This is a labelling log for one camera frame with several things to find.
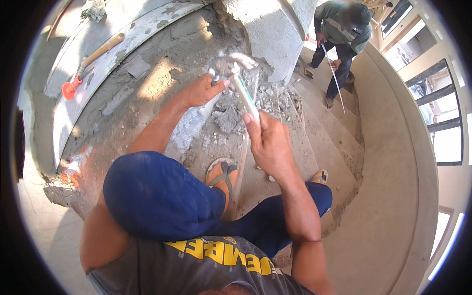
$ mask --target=gray t-shirt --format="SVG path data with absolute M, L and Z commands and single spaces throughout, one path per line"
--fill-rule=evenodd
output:
M 132 238 L 126 251 L 87 278 L 98 294 L 182 294 L 222 290 L 232 283 L 251 293 L 315 294 L 284 274 L 259 248 L 237 236 L 202 236 L 158 243 Z

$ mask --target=wooden handle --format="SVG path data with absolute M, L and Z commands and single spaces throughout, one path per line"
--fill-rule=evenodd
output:
M 118 43 L 122 42 L 125 39 L 125 34 L 119 33 L 115 37 L 108 40 L 105 44 L 100 46 L 97 50 L 95 50 L 89 57 L 87 57 L 81 64 L 80 67 L 84 68 L 88 66 L 92 61 L 97 59 L 100 55 L 104 54 L 108 50 L 112 49 Z

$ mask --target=hand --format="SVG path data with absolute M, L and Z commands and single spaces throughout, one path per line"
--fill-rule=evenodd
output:
M 200 107 L 211 101 L 218 93 L 229 86 L 228 80 L 219 80 L 215 86 L 211 85 L 211 76 L 206 73 L 191 82 L 178 95 L 186 101 L 188 107 Z
M 319 47 L 321 44 L 321 41 L 324 40 L 324 42 L 328 42 L 326 40 L 326 37 L 323 35 L 323 33 L 316 33 L 316 46 Z
M 335 61 L 333 61 L 332 63 L 330 63 L 330 65 L 333 67 L 333 70 L 337 70 L 337 68 L 339 67 L 339 65 L 341 64 L 341 60 L 340 59 L 337 59 Z
M 295 164 L 288 126 L 280 123 L 264 111 L 259 111 L 261 125 L 246 113 L 243 120 L 251 138 L 251 151 L 256 164 L 284 185 L 300 175 Z

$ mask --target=dark pants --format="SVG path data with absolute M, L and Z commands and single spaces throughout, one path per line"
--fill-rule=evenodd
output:
M 343 58 L 346 54 L 350 52 L 351 49 L 351 46 L 349 44 L 334 44 L 330 41 L 324 42 L 324 46 L 326 48 L 326 51 L 336 46 L 336 53 L 338 59 Z M 315 54 L 313 54 L 311 66 L 317 68 L 324 57 L 325 53 L 320 45 L 320 47 L 316 49 Z M 346 83 L 347 76 L 349 75 L 349 70 L 351 69 L 351 63 L 352 59 L 348 59 L 347 61 L 342 62 L 337 68 L 337 70 L 334 72 L 334 74 L 336 75 L 337 83 L 339 84 L 339 89 L 341 89 Z M 331 78 L 328 90 L 326 91 L 326 97 L 333 100 L 336 95 L 336 82 L 334 81 L 334 78 Z
M 331 207 L 326 185 L 305 183 L 320 217 Z M 103 184 L 113 218 L 130 234 L 160 242 L 199 236 L 240 236 L 273 258 L 290 244 L 282 195 L 269 197 L 241 219 L 221 221 L 226 197 L 209 188 L 179 162 L 158 152 L 116 159 Z

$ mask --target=orange tool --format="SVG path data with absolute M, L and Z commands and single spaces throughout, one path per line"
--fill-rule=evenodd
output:
M 62 86 L 62 95 L 65 99 L 71 100 L 74 98 L 75 89 L 77 86 L 82 83 L 80 80 L 80 75 L 84 72 L 85 68 L 94 60 L 96 60 L 100 55 L 104 54 L 108 50 L 115 47 L 118 43 L 122 42 L 125 39 L 125 34 L 119 33 L 115 37 L 108 40 L 105 44 L 100 46 L 97 50 L 95 50 L 89 57 L 87 57 L 84 61 L 80 63 L 79 70 L 77 71 L 76 78 L 70 83 L 65 82 Z

